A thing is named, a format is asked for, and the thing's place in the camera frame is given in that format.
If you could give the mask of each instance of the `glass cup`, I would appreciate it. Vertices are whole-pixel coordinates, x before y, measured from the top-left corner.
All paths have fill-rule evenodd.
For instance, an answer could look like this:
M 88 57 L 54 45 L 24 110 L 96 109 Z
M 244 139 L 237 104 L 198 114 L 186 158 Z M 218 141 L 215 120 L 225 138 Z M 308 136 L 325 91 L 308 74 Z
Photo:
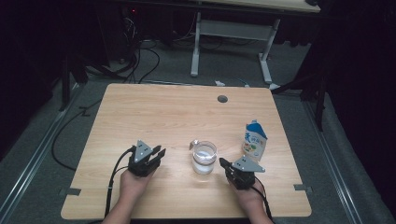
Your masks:
M 192 146 L 192 168 L 200 175 L 207 175 L 213 171 L 218 150 L 211 142 L 191 142 Z

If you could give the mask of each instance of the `gray carpet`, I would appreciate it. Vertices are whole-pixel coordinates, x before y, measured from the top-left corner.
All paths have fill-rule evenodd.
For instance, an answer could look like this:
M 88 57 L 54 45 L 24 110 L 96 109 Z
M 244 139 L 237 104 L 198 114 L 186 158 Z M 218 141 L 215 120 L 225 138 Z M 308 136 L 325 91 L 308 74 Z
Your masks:
M 268 87 L 263 82 L 257 56 L 263 43 L 254 42 L 245 45 L 241 43 L 242 41 L 229 40 L 220 46 L 217 43 L 203 44 L 198 77 L 190 77 L 192 46 L 189 46 L 188 42 L 175 44 L 172 48 L 158 44 L 152 50 L 161 58 L 159 66 L 145 78 L 144 82 L 167 81 L 213 86 L 215 80 L 219 80 L 226 86 L 244 86 L 245 83 L 239 80 L 242 79 L 251 87 Z M 145 46 L 154 46 L 154 43 L 148 42 Z M 292 81 L 308 49 L 309 46 L 291 48 L 288 44 L 274 45 L 270 52 L 271 59 L 268 61 L 273 81 L 278 85 Z M 137 80 L 152 69 L 157 62 L 155 54 L 145 49 L 141 50 L 141 57 L 139 67 L 135 71 Z M 120 65 L 113 63 L 112 69 L 118 66 Z M 89 106 L 100 100 L 106 86 L 113 82 L 118 81 L 107 77 L 90 76 L 90 81 L 71 105 L 64 121 L 79 113 L 80 106 Z M 53 92 L 54 97 L 35 114 L 19 141 L 0 163 L 2 171 L 0 202 L 6 200 L 47 129 L 59 113 L 60 85 Z M 309 113 L 311 103 L 301 102 L 298 93 L 299 91 L 286 91 L 274 95 L 274 98 L 303 183 L 312 189 L 307 192 L 312 215 L 299 218 L 276 217 L 275 222 L 278 224 L 349 223 L 347 213 L 326 166 L 318 131 L 312 124 L 312 115 Z M 89 116 L 78 116 L 73 119 L 59 135 L 55 144 L 55 154 L 63 163 L 77 167 L 98 107 L 99 104 L 90 108 L 87 111 Z M 361 223 L 395 223 L 347 141 L 329 97 L 326 98 L 323 129 L 324 132 L 320 134 L 325 138 L 339 170 L 342 171 L 346 185 L 358 208 Z M 64 196 L 60 194 L 60 191 L 70 186 L 73 175 L 73 172 L 56 163 L 49 151 L 8 223 L 88 223 L 88 220 L 63 220 L 60 215 L 64 203 Z M 156 221 L 193 223 L 192 220 Z

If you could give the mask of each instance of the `blue and white carton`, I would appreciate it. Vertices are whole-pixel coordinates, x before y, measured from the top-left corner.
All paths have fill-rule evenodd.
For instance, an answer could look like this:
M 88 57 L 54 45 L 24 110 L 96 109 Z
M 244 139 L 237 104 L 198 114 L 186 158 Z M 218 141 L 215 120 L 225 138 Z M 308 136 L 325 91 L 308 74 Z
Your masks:
M 267 144 L 267 139 L 267 135 L 265 135 L 260 123 L 255 119 L 251 121 L 250 124 L 247 124 L 245 142 L 242 145 L 245 155 L 254 161 L 260 161 L 265 150 L 265 145 Z

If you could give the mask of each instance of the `light wood tabletop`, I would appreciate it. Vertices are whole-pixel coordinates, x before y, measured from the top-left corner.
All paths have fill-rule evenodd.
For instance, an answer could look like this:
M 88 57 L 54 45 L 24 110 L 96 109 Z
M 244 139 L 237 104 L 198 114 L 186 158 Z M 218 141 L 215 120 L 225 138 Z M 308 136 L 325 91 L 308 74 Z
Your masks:
M 244 7 L 265 7 L 298 12 L 320 12 L 319 6 L 310 6 L 305 0 L 199 0 L 197 2 L 230 4 Z
M 227 103 L 218 96 L 225 95 Z M 166 148 L 161 166 L 151 179 L 132 218 L 245 217 L 216 161 L 209 175 L 192 169 L 190 142 L 210 141 L 218 158 L 235 161 L 243 155 L 246 125 L 256 119 L 268 136 L 260 161 L 265 173 L 256 176 L 265 186 L 274 217 L 307 217 L 311 207 L 301 185 L 272 93 L 264 88 L 110 84 L 84 148 L 62 217 L 104 217 L 107 185 L 120 155 L 141 139 Z M 128 164 L 129 154 L 120 163 Z M 115 177 L 113 206 L 119 197 Z

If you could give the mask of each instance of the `silver floor strip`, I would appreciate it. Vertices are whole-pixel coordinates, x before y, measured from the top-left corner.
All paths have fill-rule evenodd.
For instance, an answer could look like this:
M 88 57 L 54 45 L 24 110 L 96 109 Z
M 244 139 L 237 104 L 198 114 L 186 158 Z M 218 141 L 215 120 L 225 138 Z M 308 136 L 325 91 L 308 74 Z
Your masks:
M 344 206 L 344 209 L 346 210 L 346 216 L 348 217 L 349 222 L 354 224 L 363 223 L 361 221 L 359 212 L 353 202 L 349 188 L 346 182 L 344 181 L 344 178 L 341 175 L 337 163 L 335 162 L 335 159 L 332 155 L 332 151 L 329 145 L 327 144 L 326 138 L 324 137 L 323 133 L 318 130 L 318 126 L 315 123 L 315 119 L 314 119 L 315 117 L 314 110 L 312 109 L 311 105 L 308 102 L 303 102 L 303 106 L 305 112 L 308 114 L 308 117 L 310 118 L 311 124 L 314 126 L 314 129 L 317 133 L 318 140 L 323 149 L 326 166 L 329 170 L 330 176 L 332 177 L 332 182 L 334 183 L 335 189 L 337 190 L 341 204 Z
M 21 197 L 24 192 L 29 187 L 29 184 L 32 182 L 33 177 L 35 177 L 35 173 L 41 165 L 41 162 L 46 157 L 50 144 L 53 141 L 55 134 L 58 132 L 62 121 L 64 120 L 67 111 L 70 109 L 70 106 L 73 102 L 78 98 L 79 94 L 82 92 L 83 86 L 79 86 L 76 84 L 72 89 L 71 100 L 70 103 L 65 107 L 64 111 L 60 111 L 55 120 L 49 126 L 44 138 L 41 140 L 38 145 L 35 153 L 32 158 L 29 160 L 29 163 L 24 168 L 20 177 L 18 178 L 17 183 L 14 188 L 12 188 L 11 192 L 8 194 L 8 197 L 4 201 L 3 205 L 0 208 L 0 223 L 7 223 L 10 219 L 13 211 L 17 207 Z

